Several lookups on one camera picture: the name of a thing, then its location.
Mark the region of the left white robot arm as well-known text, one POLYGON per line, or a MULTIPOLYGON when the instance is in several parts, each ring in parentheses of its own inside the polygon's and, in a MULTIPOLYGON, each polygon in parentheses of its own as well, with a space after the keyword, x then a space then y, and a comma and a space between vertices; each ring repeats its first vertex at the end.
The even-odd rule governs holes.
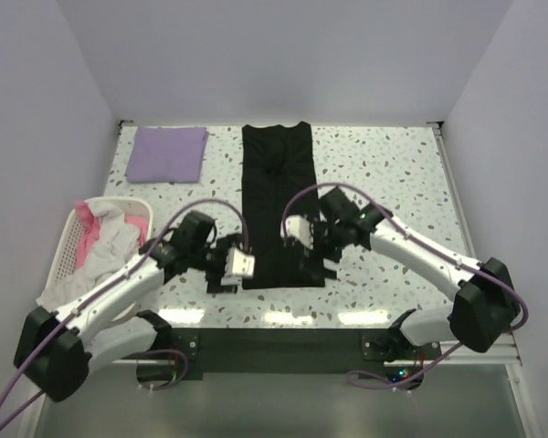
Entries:
POLYGON ((53 402, 76 392, 96 369, 132 355, 174 354, 171 325, 151 310, 113 327, 130 304, 194 269, 205 273, 212 293, 224 291, 225 276, 251 276, 248 232, 210 243, 216 222, 198 211, 175 228, 164 228, 120 270, 98 287, 56 310, 42 306, 25 319, 14 364, 53 402))

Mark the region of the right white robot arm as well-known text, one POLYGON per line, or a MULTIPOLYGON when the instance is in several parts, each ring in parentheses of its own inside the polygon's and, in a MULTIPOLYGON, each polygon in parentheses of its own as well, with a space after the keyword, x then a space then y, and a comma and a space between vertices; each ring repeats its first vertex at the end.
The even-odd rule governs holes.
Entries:
POLYGON ((335 185, 319 200, 320 217, 293 214, 291 203, 285 207, 280 231, 284 240, 302 247, 299 271, 334 278, 334 272, 309 263, 317 259, 337 263, 344 248, 360 246, 411 269, 449 301, 441 308, 409 309, 383 334, 371 338, 380 360, 407 359, 442 341, 485 353, 510 331, 523 309, 505 264, 494 257, 481 262, 451 251, 373 200, 359 207, 345 188, 335 185))

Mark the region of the black t shirt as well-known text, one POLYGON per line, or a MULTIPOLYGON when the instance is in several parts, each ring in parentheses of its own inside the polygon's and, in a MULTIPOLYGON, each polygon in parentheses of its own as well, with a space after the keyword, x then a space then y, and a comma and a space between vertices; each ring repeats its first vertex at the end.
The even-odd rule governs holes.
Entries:
POLYGON ((255 257, 254 276, 245 289, 324 287, 325 280, 300 271, 296 249, 283 243, 280 222, 288 202, 317 183, 311 125, 301 121, 282 125, 242 128, 242 214, 255 257))

